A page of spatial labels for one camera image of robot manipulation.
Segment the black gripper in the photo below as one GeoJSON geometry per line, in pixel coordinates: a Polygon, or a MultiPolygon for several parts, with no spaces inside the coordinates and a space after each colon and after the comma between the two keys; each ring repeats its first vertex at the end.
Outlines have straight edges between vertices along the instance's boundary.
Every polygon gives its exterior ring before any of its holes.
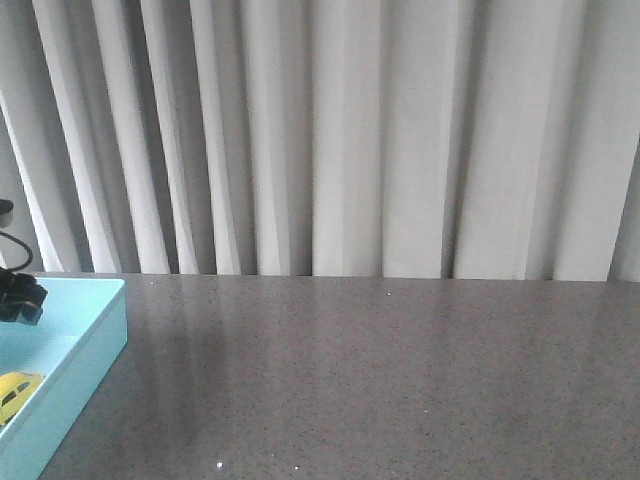
{"type": "Polygon", "coordinates": [[[1,269],[1,321],[37,325],[48,291],[28,274],[1,269]]]}

